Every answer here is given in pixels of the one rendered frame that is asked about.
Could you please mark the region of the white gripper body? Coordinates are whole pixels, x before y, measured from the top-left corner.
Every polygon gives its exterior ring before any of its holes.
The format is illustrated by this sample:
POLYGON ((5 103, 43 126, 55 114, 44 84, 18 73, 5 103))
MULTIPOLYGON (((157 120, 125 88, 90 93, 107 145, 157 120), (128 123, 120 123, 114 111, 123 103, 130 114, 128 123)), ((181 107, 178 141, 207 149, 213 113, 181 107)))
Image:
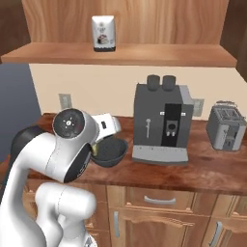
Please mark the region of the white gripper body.
POLYGON ((122 127, 121 127, 121 124, 120 124, 118 118, 114 117, 114 116, 112 116, 111 118, 112 118, 112 124, 114 126, 114 132, 113 133, 117 134, 117 133, 121 132, 122 127))

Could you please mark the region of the dark grey bowl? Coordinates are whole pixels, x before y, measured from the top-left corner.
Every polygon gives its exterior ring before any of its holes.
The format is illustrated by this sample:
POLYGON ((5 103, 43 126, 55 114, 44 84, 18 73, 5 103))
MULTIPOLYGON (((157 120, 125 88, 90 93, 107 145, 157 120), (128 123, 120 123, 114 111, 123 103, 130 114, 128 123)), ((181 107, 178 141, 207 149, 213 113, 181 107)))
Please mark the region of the dark grey bowl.
POLYGON ((91 159, 101 167, 110 168, 119 164, 126 152, 126 140, 111 136, 97 144, 97 155, 92 155, 91 159))

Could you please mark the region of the grey fridge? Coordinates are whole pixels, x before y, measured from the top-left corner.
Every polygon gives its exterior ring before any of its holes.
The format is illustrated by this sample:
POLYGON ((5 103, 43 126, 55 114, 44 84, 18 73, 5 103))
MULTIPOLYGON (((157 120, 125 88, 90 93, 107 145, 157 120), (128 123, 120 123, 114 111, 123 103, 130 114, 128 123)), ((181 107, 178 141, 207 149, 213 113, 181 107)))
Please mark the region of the grey fridge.
POLYGON ((10 153, 16 133, 41 116, 27 64, 0 65, 0 162, 10 153))

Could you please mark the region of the grey coffee machine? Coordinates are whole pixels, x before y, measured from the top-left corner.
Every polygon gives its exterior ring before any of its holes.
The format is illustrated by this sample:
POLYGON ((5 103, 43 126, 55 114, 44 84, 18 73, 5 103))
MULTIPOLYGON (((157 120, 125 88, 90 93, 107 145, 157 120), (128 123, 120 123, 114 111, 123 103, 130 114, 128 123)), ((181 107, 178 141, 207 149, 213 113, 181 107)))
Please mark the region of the grey coffee machine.
POLYGON ((187 143, 194 103, 186 85, 174 75, 150 74, 136 86, 132 159, 158 165, 188 162, 187 143))

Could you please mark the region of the wooden drawer front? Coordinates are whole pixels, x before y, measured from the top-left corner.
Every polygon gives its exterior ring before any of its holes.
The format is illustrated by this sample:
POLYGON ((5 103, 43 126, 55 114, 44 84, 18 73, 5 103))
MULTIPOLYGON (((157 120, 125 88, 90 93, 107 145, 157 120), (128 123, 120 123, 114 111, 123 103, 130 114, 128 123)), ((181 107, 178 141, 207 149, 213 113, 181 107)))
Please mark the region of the wooden drawer front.
POLYGON ((247 196, 218 195, 212 214, 219 217, 247 217, 247 196))
POLYGON ((170 210, 186 210, 191 207, 194 194, 192 192, 160 190, 129 187, 126 189, 126 204, 138 207, 156 207, 170 210), (176 198, 174 205, 154 205, 144 202, 144 196, 157 200, 172 200, 176 198))
MULTIPOLYGON (((33 201, 38 187, 43 183, 45 183, 45 180, 43 179, 28 179, 24 187, 23 198, 25 200, 29 199, 30 201, 33 201)), ((68 186, 77 187, 92 192, 96 196, 96 201, 98 203, 107 203, 106 187, 104 185, 71 182, 68 183, 68 186)))

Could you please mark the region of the white printed bag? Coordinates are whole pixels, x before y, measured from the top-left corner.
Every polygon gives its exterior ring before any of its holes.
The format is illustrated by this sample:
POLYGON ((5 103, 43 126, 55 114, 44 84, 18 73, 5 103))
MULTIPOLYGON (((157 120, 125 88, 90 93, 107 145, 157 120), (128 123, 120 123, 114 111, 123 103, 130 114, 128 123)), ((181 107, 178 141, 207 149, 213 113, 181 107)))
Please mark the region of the white printed bag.
POLYGON ((92 17, 92 36, 94 51, 115 51, 115 17, 113 15, 94 15, 92 17))

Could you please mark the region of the wooden cupboard door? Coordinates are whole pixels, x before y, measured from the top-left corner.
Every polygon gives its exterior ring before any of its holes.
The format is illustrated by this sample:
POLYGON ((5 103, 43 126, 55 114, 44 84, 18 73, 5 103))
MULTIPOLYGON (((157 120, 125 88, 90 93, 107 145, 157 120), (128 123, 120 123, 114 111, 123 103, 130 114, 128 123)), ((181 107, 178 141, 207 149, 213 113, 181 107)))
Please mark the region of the wooden cupboard door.
POLYGON ((201 247, 209 217, 110 207, 112 247, 201 247), (120 237, 115 237, 114 211, 120 237))
POLYGON ((98 203, 94 215, 85 221, 86 229, 95 239, 97 247, 111 247, 108 207, 106 203, 98 203))
POLYGON ((247 217, 219 216, 210 217, 201 247, 210 247, 217 221, 223 223, 223 229, 216 247, 247 247, 247 217))

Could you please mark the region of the grey toaster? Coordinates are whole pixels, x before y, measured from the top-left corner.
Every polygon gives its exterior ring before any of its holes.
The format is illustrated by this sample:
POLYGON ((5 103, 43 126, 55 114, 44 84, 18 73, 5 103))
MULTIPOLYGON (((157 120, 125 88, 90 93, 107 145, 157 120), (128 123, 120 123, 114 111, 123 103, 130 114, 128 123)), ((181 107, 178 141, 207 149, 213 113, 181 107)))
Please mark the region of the grey toaster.
POLYGON ((215 150, 238 151, 246 128, 247 121, 234 102, 219 100, 212 106, 206 133, 215 150))

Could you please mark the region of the grey wall socket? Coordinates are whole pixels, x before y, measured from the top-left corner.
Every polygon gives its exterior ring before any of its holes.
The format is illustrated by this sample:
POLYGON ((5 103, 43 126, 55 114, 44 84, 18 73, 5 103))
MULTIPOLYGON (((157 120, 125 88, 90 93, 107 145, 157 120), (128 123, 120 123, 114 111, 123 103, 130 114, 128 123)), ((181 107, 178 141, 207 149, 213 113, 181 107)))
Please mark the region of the grey wall socket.
POLYGON ((70 94, 59 94, 61 109, 68 109, 72 107, 70 94))
POLYGON ((193 116, 194 117, 201 117, 205 100, 203 98, 194 98, 193 102, 194 102, 193 116))

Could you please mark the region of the wooden wall shelf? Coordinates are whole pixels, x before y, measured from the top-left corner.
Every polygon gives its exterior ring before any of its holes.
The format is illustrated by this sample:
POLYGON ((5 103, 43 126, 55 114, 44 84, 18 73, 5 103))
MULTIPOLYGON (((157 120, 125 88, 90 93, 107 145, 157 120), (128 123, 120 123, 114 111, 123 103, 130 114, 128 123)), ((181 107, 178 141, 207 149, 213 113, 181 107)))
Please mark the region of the wooden wall shelf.
POLYGON ((119 44, 95 52, 90 43, 31 42, 1 57, 3 63, 234 68, 219 44, 119 44))

